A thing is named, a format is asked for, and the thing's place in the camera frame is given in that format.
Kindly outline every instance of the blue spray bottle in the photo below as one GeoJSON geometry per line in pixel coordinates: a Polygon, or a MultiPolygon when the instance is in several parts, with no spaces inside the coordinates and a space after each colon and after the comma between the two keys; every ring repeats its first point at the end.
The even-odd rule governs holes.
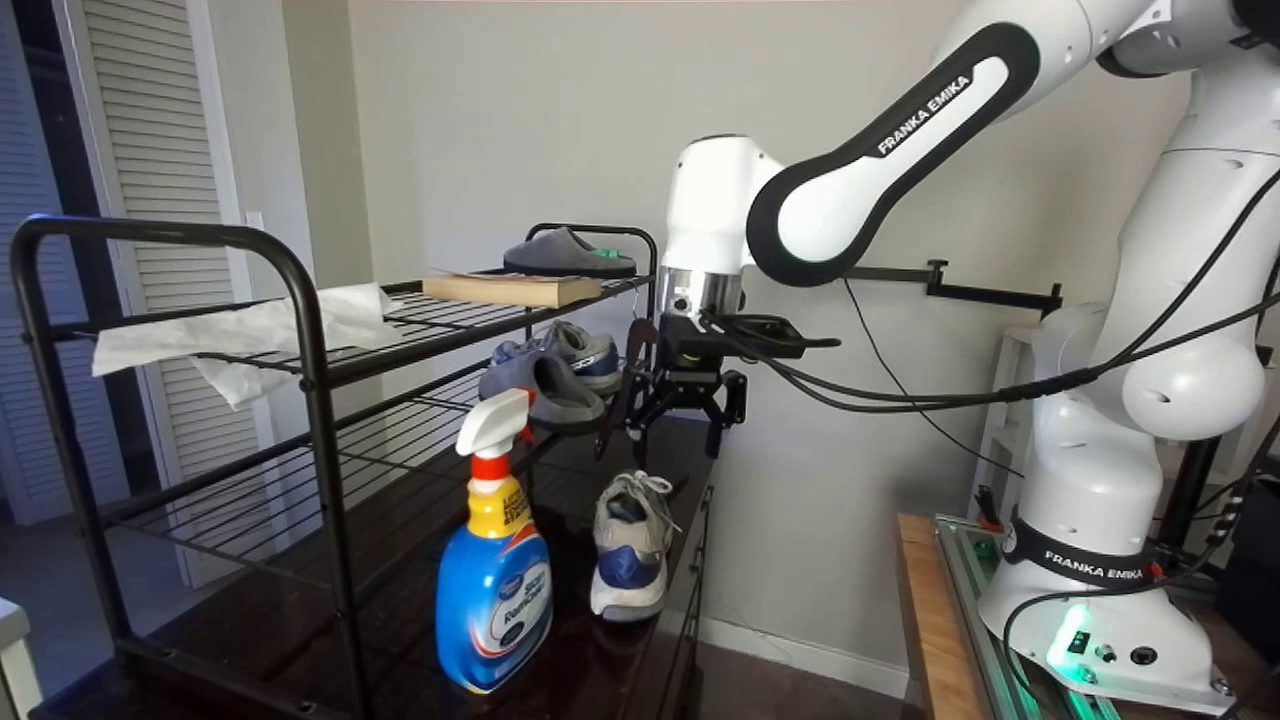
{"type": "Polygon", "coordinates": [[[512,681],[554,630],[554,564],[510,450],[530,422],[530,391],[487,395],[463,415],[472,457],[468,524],[449,541],[437,584],[437,655],[472,696],[512,681]]]}

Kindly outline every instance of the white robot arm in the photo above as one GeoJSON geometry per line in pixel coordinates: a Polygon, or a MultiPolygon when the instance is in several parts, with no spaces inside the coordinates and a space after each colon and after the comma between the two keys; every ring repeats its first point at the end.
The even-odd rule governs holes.
{"type": "MultiPolygon", "coordinates": [[[[1125,240],[1106,320],[1060,311],[1038,373],[1133,354],[1267,291],[1280,243],[1280,51],[1274,0],[981,0],[935,67],[850,142],[779,162],[744,137],[686,146],[669,203],[666,311],[738,311],[738,274],[842,280],[890,206],[991,119],[1101,61],[1122,75],[1197,71],[1185,127],[1125,240]]],[[[1257,324],[1106,373],[1033,408],[1024,496],[986,624],[1058,681],[1223,711],[1206,630],[1149,584],[1161,439],[1240,427],[1266,395],[1257,324]]]]}

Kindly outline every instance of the shoe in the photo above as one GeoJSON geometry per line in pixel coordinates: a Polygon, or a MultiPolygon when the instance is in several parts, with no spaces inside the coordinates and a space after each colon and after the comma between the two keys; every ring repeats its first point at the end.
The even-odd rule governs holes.
{"type": "Polygon", "coordinates": [[[530,243],[510,248],[510,270],[534,274],[636,274],[636,258],[615,248],[593,248],[570,227],[546,227],[530,243]]]}
{"type": "Polygon", "coordinates": [[[534,388],[534,422],[575,427],[604,415],[604,400],[573,374],[573,366],[540,343],[500,343],[480,373],[480,400],[534,388]]]}
{"type": "Polygon", "coordinates": [[[623,382],[623,363],[615,354],[614,336],[585,331],[570,320],[557,320],[540,336],[546,352],[560,354],[575,381],[585,381],[593,391],[614,395],[623,382]]]}
{"type": "Polygon", "coordinates": [[[636,624],[666,606],[669,548],[679,532],[669,510],[672,481],[650,471],[620,471],[595,499],[595,571],[593,617],[609,624],[636,624]]]}

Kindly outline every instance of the black cable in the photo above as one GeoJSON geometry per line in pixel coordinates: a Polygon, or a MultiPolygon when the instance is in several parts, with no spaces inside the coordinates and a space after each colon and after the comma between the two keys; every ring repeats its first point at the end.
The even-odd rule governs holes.
{"type": "Polygon", "coordinates": [[[733,352],[769,363],[776,374],[784,374],[792,388],[801,388],[801,391],[813,395],[818,404],[828,404],[828,408],[842,408],[842,413],[890,415],[890,413],[920,413],[920,408],[926,408],[926,413],[945,413],[945,408],[978,408],[978,404],[1012,404],[1012,400],[1038,400],[1038,395],[1067,391],[1067,388],[1092,382],[1096,374],[1106,374],[1106,373],[1112,373],[1112,366],[1125,366],[1125,363],[1138,363],[1138,359],[1146,359],[1146,354],[1169,352],[1169,346],[1175,346],[1175,343],[1200,341],[1200,336],[1209,336],[1209,331],[1221,331],[1221,327],[1230,327],[1230,324],[1240,324],[1245,314],[1261,314],[1261,311],[1267,311],[1274,302],[1280,302],[1280,291],[1267,296],[1267,299],[1261,299],[1261,302],[1252,302],[1252,309],[1245,309],[1245,311],[1233,311],[1233,314],[1223,314],[1223,320],[1218,320],[1218,324],[1200,324],[1200,327],[1193,327],[1193,331],[1169,336],[1169,341],[1161,341],[1161,343],[1152,343],[1152,346],[1141,346],[1141,352],[1133,352],[1133,354],[1112,354],[1112,359],[1106,359],[1106,363],[1075,366],[1075,373],[1065,373],[1065,374],[1054,374],[1054,381],[1008,382],[1008,388],[973,391],[973,395],[891,395],[891,400],[906,400],[906,404],[850,404],[850,400],[832,400],[832,395],[826,395],[826,391],[818,391],[818,388],[832,388],[832,391],[845,391],[845,395],[884,395],[884,391],[864,391],[864,388],[850,388],[850,382],[832,382],[832,381],[810,374],[810,373],[801,373],[801,366],[787,366],[787,363],[773,359],[773,354],[761,352],[755,343],[744,343],[744,341],[728,336],[720,324],[709,324],[709,327],[717,327],[717,336],[720,336],[733,352]]]}
{"type": "Polygon", "coordinates": [[[1172,336],[1165,343],[1152,343],[1152,346],[1141,346],[1149,343],[1172,314],[1175,309],[1200,289],[1200,280],[1214,270],[1214,263],[1233,248],[1236,233],[1250,225],[1250,217],[1257,210],[1257,203],[1280,183],[1280,173],[1267,174],[1252,200],[1240,206],[1240,217],[1233,219],[1230,235],[1209,250],[1209,258],[1197,266],[1197,274],[1185,282],[1185,291],[1133,341],[1125,343],[1112,359],[1106,363],[1092,363],[1092,366],[1075,366],[1075,373],[1065,373],[1065,374],[1054,374],[1054,381],[1033,381],[1033,382],[1012,382],[1012,388],[1002,388],[1002,391],[973,391],[973,395],[890,395],[890,391],[864,391],[864,388],[850,388],[850,382],[832,382],[832,381],[822,381],[822,374],[810,374],[801,366],[787,366],[779,359],[773,359],[769,352],[744,343],[744,341],[733,341],[728,331],[720,331],[720,341],[728,346],[738,346],[740,354],[750,359],[761,359],[769,363],[776,374],[784,374],[792,388],[801,388],[805,395],[813,395],[818,404],[828,404],[828,408],[842,408],[842,413],[945,413],[945,408],[973,408],[973,404],[1012,404],[1012,400],[1038,400],[1038,395],[1054,395],[1054,391],[1067,391],[1067,388],[1080,388],[1080,382],[1092,382],[1096,374],[1112,373],[1112,366],[1125,366],[1125,363],[1138,363],[1146,354],[1156,354],[1156,352],[1169,352],[1175,343],[1189,343],[1197,336],[1209,336],[1218,327],[1230,327],[1245,314],[1266,314],[1280,296],[1267,296],[1266,302],[1252,302],[1245,311],[1233,311],[1218,324],[1206,324],[1197,331],[1185,331],[1185,336],[1172,336]],[[850,400],[835,400],[835,395],[826,395],[826,391],[835,391],[835,395],[862,395],[862,400],[884,400],[884,404],[850,404],[850,400]]]}
{"type": "Polygon", "coordinates": [[[1250,203],[1236,210],[1233,227],[1223,240],[1218,240],[1218,248],[1206,255],[1206,263],[1197,266],[1197,274],[1172,296],[1172,302],[1165,302],[1165,311],[1138,336],[1128,341],[1115,354],[1133,354],[1138,346],[1146,346],[1185,302],[1189,296],[1200,289],[1200,280],[1214,270],[1214,263],[1236,243],[1240,227],[1250,225],[1250,217],[1257,210],[1257,203],[1280,183],[1280,173],[1274,173],[1252,196],[1250,203]]]}
{"type": "MultiPolygon", "coordinates": [[[[851,311],[855,311],[855,324],[864,327],[870,346],[873,346],[878,363],[884,366],[884,374],[890,374],[906,395],[911,395],[908,382],[891,373],[890,354],[881,352],[881,341],[878,341],[878,331],[873,331],[873,324],[870,324],[870,314],[864,314],[864,302],[855,299],[850,274],[845,274],[845,296],[850,296],[850,302],[851,302],[851,311]]],[[[1024,481],[1024,471],[1002,462],[996,457],[986,457],[981,446],[968,446],[962,434],[951,434],[951,432],[950,432],[945,422],[935,422],[929,413],[920,413],[920,420],[926,420],[929,427],[935,427],[950,443],[955,443],[962,450],[968,450],[973,458],[991,462],[991,468],[1024,481]]]]}

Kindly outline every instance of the wall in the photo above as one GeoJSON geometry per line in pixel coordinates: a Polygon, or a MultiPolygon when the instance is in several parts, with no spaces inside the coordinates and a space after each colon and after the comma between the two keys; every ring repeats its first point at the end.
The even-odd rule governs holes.
{"type": "MultiPolygon", "coordinates": [[[[373,270],[476,266],[534,219],[666,227],[672,161],[750,132],[784,161],[870,123],[934,61],[962,0],[402,2],[350,0],[373,270]]],[[[1106,299],[1112,240],[1185,82],[1080,75],[966,146],[884,225],[870,263],[951,258],[962,282],[1106,299]]],[[[986,388],[1017,311],[862,282],[911,391],[986,388]]],[[[805,366],[890,388],[842,289],[752,280],[845,346],[805,366]]],[[[935,415],[978,439],[978,413],[935,415]]],[[[973,457],[916,415],[842,415],[752,366],[752,420],[717,462],[712,641],[906,689],[891,510],[966,510],[973,457]]]]}
{"type": "Polygon", "coordinates": [[[363,282],[368,210],[346,0],[285,0],[285,44],[319,282],[363,282]]]}

